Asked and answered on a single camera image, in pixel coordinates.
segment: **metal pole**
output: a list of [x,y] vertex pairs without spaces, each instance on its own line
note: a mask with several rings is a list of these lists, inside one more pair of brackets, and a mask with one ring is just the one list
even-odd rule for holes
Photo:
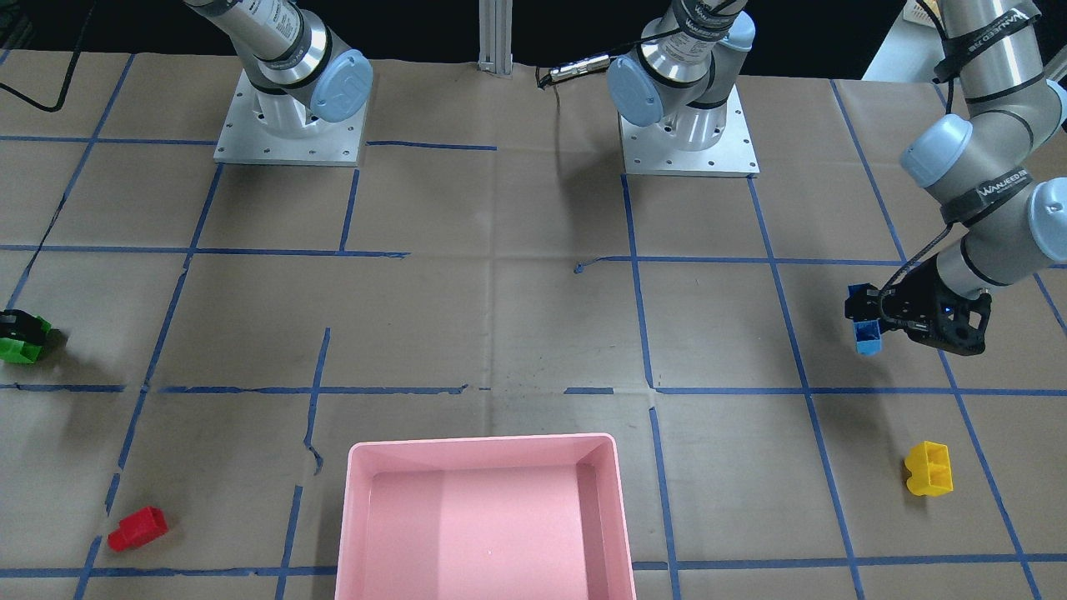
[[481,53],[478,68],[511,77],[512,0],[479,0]]

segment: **blue joint cap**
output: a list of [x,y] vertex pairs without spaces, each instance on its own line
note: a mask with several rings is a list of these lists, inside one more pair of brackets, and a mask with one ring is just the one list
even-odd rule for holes
[[1067,260],[1067,177],[1037,186],[1026,210],[1030,233],[1046,256]]
[[1046,79],[1045,82],[1060,96],[1060,124],[1063,125],[1067,123],[1067,90],[1051,79]]
[[737,14],[730,33],[727,34],[719,44],[738,52],[748,52],[752,49],[752,42],[755,40],[755,21],[748,13],[742,11]]
[[864,357],[872,357],[881,351],[881,328],[878,321],[859,321],[853,323],[856,334],[856,351]]
[[904,151],[901,167],[920,188],[928,188],[956,164],[973,132],[970,122],[946,114]]
[[664,117],[664,102],[644,67],[634,59],[622,56],[607,69],[607,88],[611,101],[623,119],[648,127]]
[[319,76],[312,93],[312,112],[330,123],[345,121],[367,102],[373,79],[373,68],[363,52],[344,52]]

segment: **blue block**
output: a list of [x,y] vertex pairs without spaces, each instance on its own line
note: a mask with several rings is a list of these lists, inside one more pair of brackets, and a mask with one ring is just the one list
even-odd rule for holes
[[856,334],[856,351],[864,357],[871,357],[881,351],[881,328],[878,321],[859,321],[853,323]]

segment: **red block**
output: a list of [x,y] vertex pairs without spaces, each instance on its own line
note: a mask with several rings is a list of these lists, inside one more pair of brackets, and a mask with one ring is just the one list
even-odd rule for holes
[[155,506],[145,506],[118,521],[118,528],[108,534],[108,546],[115,552],[140,548],[166,532],[163,511]]

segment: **blue tape line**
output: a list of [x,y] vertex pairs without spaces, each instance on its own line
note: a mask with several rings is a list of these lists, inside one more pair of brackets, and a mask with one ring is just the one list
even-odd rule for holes
[[[73,579],[82,575],[82,569],[0,569],[2,579]],[[246,578],[246,577],[322,577],[336,575],[336,566],[324,567],[234,567],[229,569],[138,569],[134,567],[96,567],[89,571],[96,578]]]
[[889,233],[893,237],[893,244],[896,246],[896,252],[901,256],[901,260],[907,260],[908,257],[904,253],[904,246],[901,243],[901,237],[896,235],[896,227],[893,225],[893,219],[889,216],[889,209],[886,208],[886,202],[881,198],[881,190],[878,188],[878,183],[875,181],[874,173],[871,171],[871,164],[867,162],[866,155],[863,153],[863,147],[860,145],[860,139],[856,136],[856,128],[853,127],[853,120],[848,117],[848,110],[845,109],[845,102],[841,99],[841,93],[838,91],[838,83],[834,80],[830,80],[830,89],[833,90],[833,97],[838,100],[838,107],[841,108],[841,115],[845,117],[845,125],[848,127],[848,135],[853,137],[853,144],[856,145],[856,153],[860,157],[860,162],[863,163],[863,170],[866,171],[867,179],[871,181],[871,189],[874,190],[874,196],[878,200],[878,207],[881,209],[881,216],[886,219],[886,225],[889,227]]
[[345,256],[365,258],[407,258],[411,252],[363,252],[356,250],[270,250],[253,248],[197,248],[196,254],[240,254],[253,256]]
[[73,579],[82,569],[0,569],[0,579]]
[[[752,196],[752,206],[755,209],[757,221],[760,223],[760,233],[763,235],[763,243],[767,250],[767,257],[775,257],[775,250],[770,243],[770,234],[767,232],[766,219],[763,216],[763,208],[760,206],[760,194],[757,192],[755,183],[748,179],[748,190]],[[797,375],[800,378],[800,385],[805,390],[805,404],[808,407],[808,417],[811,420],[812,430],[815,433],[815,444],[818,446],[818,455],[823,462],[823,473],[826,476],[826,484],[830,489],[830,501],[833,503],[833,512],[838,518],[838,527],[841,530],[841,542],[845,548],[845,557],[848,560],[848,570],[853,575],[853,586],[856,588],[857,600],[864,600],[863,582],[860,579],[860,569],[856,564],[856,552],[853,549],[851,536],[848,535],[848,523],[845,521],[845,511],[841,505],[841,495],[838,493],[838,485],[833,477],[833,469],[830,465],[830,455],[826,449],[826,440],[823,438],[823,427],[819,425],[818,413],[815,410],[815,400],[811,394],[808,383],[808,372],[803,366],[803,359],[800,356],[800,345],[797,342],[796,330],[793,327],[793,317],[790,315],[789,302],[785,300],[785,288],[782,285],[781,274],[778,272],[778,265],[770,265],[770,274],[775,280],[775,289],[778,293],[778,302],[782,310],[782,319],[785,321],[785,331],[790,336],[790,347],[793,350],[793,361],[796,363]]]
[[863,582],[860,579],[859,565],[856,562],[856,551],[853,548],[851,536],[848,534],[848,523],[845,521],[845,510],[841,505],[841,494],[838,493],[838,484],[833,477],[833,469],[830,465],[830,455],[826,449],[826,440],[823,438],[823,427],[819,425],[818,413],[815,410],[815,400],[811,394],[805,395],[808,405],[808,417],[811,420],[812,428],[815,430],[815,443],[818,445],[818,455],[823,461],[823,472],[826,474],[826,483],[830,488],[830,500],[833,502],[833,512],[838,517],[838,526],[841,528],[841,541],[845,547],[845,557],[848,560],[848,570],[853,575],[853,585],[856,587],[856,598],[864,600]]
[[[282,552],[282,569],[289,569],[289,560],[292,558],[292,541],[297,537],[297,519],[300,517],[300,498],[304,493],[302,486],[296,486],[292,490],[292,508],[289,509],[289,526],[285,531],[285,550]],[[285,600],[285,580],[288,573],[283,571],[277,577],[277,587],[274,590],[274,600]]]
[[280,567],[235,567],[232,569],[137,569],[132,567],[109,567],[93,569],[94,578],[246,578],[278,577],[292,574],[292,569]]
[[352,186],[349,188],[348,192],[348,208],[345,211],[345,224],[340,230],[340,243],[337,246],[338,252],[345,251],[345,246],[348,243],[348,234],[352,228],[352,212],[355,211],[355,194],[360,188],[360,170],[356,169],[352,172]]
[[[575,273],[582,273],[586,267],[600,262],[626,263],[631,256],[601,256],[592,260],[578,263]],[[902,260],[866,260],[851,258],[761,258],[759,256],[637,256],[638,263],[713,263],[713,264],[751,264],[751,265],[844,265],[859,267],[899,267]]]
[[774,396],[800,395],[805,392],[802,388],[655,388],[655,391],[674,396]]
[[87,144],[92,138],[50,138],[47,136],[0,136],[0,142],[62,142]]
[[74,600],[81,600],[85,597],[85,588],[89,587],[89,578],[93,571],[93,563],[96,563],[96,554],[100,551],[100,536],[96,536],[93,539],[93,543],[89,544],[89,554],[85,555],[85,566],[82,567],[81,573],[78,575],[78,587],[74,590]]
[[615,388],[568,388],[563,395],[598,396],[615,394]]
[[[70,179],[67,181],[67,187],[63,191],[63,198],[60,199],[59,205],[55,207],[54,220],[49,224],[48,230],[46,230],[44,238],[48,237],[52,227],[59,221],[60,216],[63,212],[63,208],[66,206],[67,200],[70,198],[70,193],[74,191],[74,186],[78,181],[78,177],[81,175],[82,169],[85,168],[85,162],[89,161],[89,155],[93,152],[93,145],[96,138],[100,136],[100,130],[103,129],[103,124],[107,123],[108,116],[111,114],[111,109],[115,105],[115,98],[118,97],[118,92],[123,88],[123,83],[126,81],[126,76],[129,74],[130,65],[133,64],[133,56],[131,54],[129,59],[126,60],[126,66],[123,67],[123,73],[118,77],[118,81],[115,83],[114,90],[111,92],[111,97],[108,99],[108,104],[103,107],[103,114],[100,115],[100,121],[97,122],[96,128],[93,130],[93,137],[90,139],[89,143],[85,145],[85,151],[81,154],[81,160],[78,161],[78,167],[75,168],[74,174],[70,175]],[[26,287],[26,283],[30,280],[30,272],[33,270],[34,264],[37,262],[37,255],[34,255],[30,263],[22,270],[21,277],[18,279],[18,283],[15,285],[15,289],[11,293],[11,297],[7,299],[6,309],[10,311],[15,307],[15,303],[18,302],[18,298],[22,295],[22,289]]]
[[0,390],[19,392],[75,392],[80,394],[121,394],[125,385],[52,385],[41,383],[0,383]]
[[1067,563],[1067,554],[1062,554],[1062,553],[1026,554],[1026,560],[1031,563]]
[[496,146],[477,146],[467,144],[430,144],[426,142],[402,142],[400,140],[379,140],[367,142],[368,146],[407,146],[414,148],[435,148],[435,149],[469,149],[496,152]]
[[938,350],[938,357],[941,358],[941,366],[944,367],[944,374],[949,377],[949,384],[956,391],[956,406],[959,407],[959,414],[964,419],[964,425],[967,427],[968,436],[971,437],[971,445],[974,446],[974,453],[978,456],[978,463],[982,464],[982,471],[985,473],[986,481],[989,484],[989,491],[992,492],[993,500],[997,502],[997,509],[1000,510],[1001,519],[1004,521],[1004,527],[1007,528],[1007,535],[1012,538],[1012,546],[1015,548],[1016,559],[1022,566],[1022,572],[1026,575],[1026,583],[1030,584],[1030,590],[1034,595],[1034,600],[1041,600],[1041,593],[1037,589],[1037,581],[1034,580],[1034,573],[1030,568],[1030,563],[1026,562],[1026,556],[1022,551],[1022,543],[1019,541],[1019,535],[1015,531],[1015,525],[1012,524],[1012,517],[1008,516],[1007,508],[1004,506],[1004,499],[1001,498],[1000,488],[997,486],[997,480],[993,478],[993,472],[989,467],[989,461],[986,459],[986,453],[983,452],[982,444],[978,442],[977,430],[971,422],[971,415],[967,410],[967,404],[964,401],[964,395],[959,391],[959,385],[956,382],[956,376],[953,374],[952,366],[949,364],[949,359],[945,357],[943,350]]
[[[35,251],[36,246],[29,243],[0,244],[0,250],[27,252]],[[152,247],[152,246],[44,246],[42,252],[114,252],[123,254],[187,254],[188,248]],[[258,248],[196,248],[193,254],[233,254],[253,256],[340,256],[365,258],[407,258],[411,252],[373,252],[357,250],[284,250]]]
[[931,556],[872,556],[857,558],[864,567],[896,565],[978,565],[993,563],[1015,563],[1014,554],[942,554]]
[[118,492],[118,480],[121,478],[122,474],[120,473],[111,476],[111,486],[108,487],[108,495],[103,499],[103,510],[108,516],[111,516],[111,507],[115,503],[115,493]]
[[[437,395],[437,394],[449,394],[452,396],[458,396],[467,389],[467,385],[460,385],[459,388],[353,388],[344,385],[320,385],[318,388],[319,394],[333,394],[333,395],[363,395],[363,396],[381,396],[381,395],[402,395],[402,394],[414,394],[414,395]],[[158,392],[160,394],[291,394],[291,395],[305,395],[310,394],[315,388],[233,388],[233,386],[212,386],[212,385],[201,385],[201,386],[184,386],[184,385],[168,385],[166,388],[160,388]]]
[[[1030,563],[1067,563],[1067,554],[1026,554]],[[989,565],[1018,562],[1015,554],[941,554],[919,556],[860,556],[856,563],[862,567],[885,567],[901,565]],[[635,562],[635,571],[667,571],[663,562]],[[739,560],[679,560],[681,571],[701,570],[749,570],[749,569],[817,569],[825,567],[847,567],[846,558],[770,558]],[[78,568],[22,568],[0,569],[2,579],[73,579],[81,575]],[[337,567],[234,567],[229,569],[138,569],[133,567],[96,567],[90,578],[168,578],[168,577],[328,577],[336,575]]]
[[937,92],[937,97],[941,100],[941,108],[949,108],[949,99],[941,93],[941,88],[937,83],[930,83],[930,85],[934,86],[934,91]]
[[99,144],[153,144],[168,146],[213,146],[214,140],[143,140],[139,138],[100,138]]
[[812,394],[830,396],[842,394],[951,394],[950,388],[811,388]]
[[1041,295],[1045,296],[1045,301],[1049,303],[1049,307],[1052,309],[1052,314],[1056,317],[1056,322],[1060,323],[1060,329],[1067,334],[1067,323],[1064,322],[1063,315],[1060,314],[1060,309],[1056,307],[1056,303],[1052,300],[1052,295],[1049,294],[1049,288],[1045,287],[1045,282],[1041,281],[1041,277],[1034,273],[1034,281],[1037,282],[1037,287],[1040,288]]
[[631,565],[635,571],[666,571],[669,570],[667,563],[657,563],[654,560],[636,562]]
[[423,396],[434,396],[437,394],[448,394],[458,396],[469,385],[459,388],[353,388],[345,385],[323,385],[319,389],[322,394],[349,394],[349,395],[393,395],[393,394],[414,394]]
[[310,394],[312,388],[235,388],[213,385],[168,385],[158,390],[160,394]]
[[211,210],[211,203],[214,201],[214,192],[219,188],[219,179],[222,178],[223,165],[219,164],[214,170],[214,177],[211,179],[211,187],[208,189],[207,199],[201,209],[200,220],[196,222],[196,230],[193,232],[192,240],[189,242],[189,250],[186,253],[186,260],[181,267],[181,274],[174,285],[174,293],[171,295],[171,303],[166,307],[166,315],[163,317],[163,325],[160,327],[159,335],[156,337],[156,346],[152,351],[152,359],[148,361],[148,369],[145,372],[144,381],[141,384],[141,393],[138,395],[137,405],[133,407],[133,414],[130,416],[129,426],[126,429],[126,439],[123,441],[123,449],[118,454],[118,470],[126,468],[126,460],[129,458],[130,447],[133,445],[133,436],[137,431],[138,421],[141,419],[141,411],[144,409],[145,399],[148,396],[148,386],[152,378],[156,374],[156,366],[159,364],[159,357],[163,352],[163,344],[171,331],[171,323],[174,321],[174,313],[178,307],[178,299],[181,298],[181,290],[186,287],[186,278],[189,277],[189,266],[195,253],[193,250],[200,242],[201,234],[204,232],[204,223],[207,222],[207,215]]
[[644,360],[644,382],[652,384],[652,353],[649,350],[649,327],[644,319],[644,296],[641,294],[641,270],[637,260],[637,233],[634,227],[634,207],[630,201],[630,180],[625,174],[622,180],[622,201],[626,208],[626,232],[630,235],[630,266],[634,274],[634,298],[637,301],[637,330],[641,335],[641,358]]
[[289,577],[336,575],[337,567],[290,567]]
[[682,570],[747,570],[747,569],[811,569],[821,567],[847,567],[846,558],[775,558],[763,560],[683,560]]
[[312,444],[315,433],[315,415],[319,410],[319,389],[322,386],[322,369],[327,364],[327,351],[330,350],[330,328],[322,334],[322,346],[319,348],[319,360],[315,363],[315,379],[312,383],[310,401],[307,404],[307,432],[304,433],[304,447],[315,456],[315,474],[322,471],[322,455]]
[[123,67],[122,75],[118,76],[118,82],[115,83],[114,91],[111,92],[111,97],[108,98],[108,105],[103,107],[103,116],[100,117],[100,122],[96,124],[96,129],[93,129],[93,139],[99,139],[100,131],[103,130],[103,124],[107,123],[108,116],[111,115],[111,109],[115,107],[115,100],[118,99],[118,92],[123,89],[123,83],[126,82],[126,76],[130,73],[130,67],[133,66],[133,59],[137,54],[130,54],[126,59],[126,66]]
[[667,538],[667,570],[673,600],[682,600],[682,582],[678,574],[678,553],[674,550],[674,521],[670,514],[670,494],[667,493],[667,469],[664,463],[663,440],[659,437],[659,416],[656,407],[649,409],[652,425],[652,447],[656,455],[656,477],[659,480],[659,505],[664,514],[664,535]]
[[[87,146],[85,146],[85,151],[81,154],[81,160],[78,162],[78,167],[75,169],[74,174],[70,176],[70,180],[67,184],[67,189],[65,192],[63,192],[63,198],[60,199],[60,203],[55,207],[55,211],[52,215],[52,220],[48,224],[48,227],[45,230],[45,233],[42,236],[43,239],[48,238],[48,236],[52,232],[52,228],[55,226],[55,223],[59,222],[60,216],[63,214],[63,208],[66,206],[67,200],[70,198],[70,190],[74,188],[75,181],[78,180],[78,176],[81,175],[81,170],[85,167],[85,161],[89,159],[89,153],[92,152],[92,149],[93,149],[93,144],[89,144]],[[27,282],[30,281],[30,272],[33,271],[33,267],[34,265],[36,265],[37,258],[39,256],[41,256],[39,254],[34,253],[33,256],[30,257],[30,262],[27,263],[26,267],[22,269],[22,274],[19,275],[18,283],[15,284],[15,289],[12,290],[11,296],[7,298],[6,310],[9,311],[13,310],[15,307],[15,304],[18,302],[19,297],[22,296],[22,289],[26,288]]]

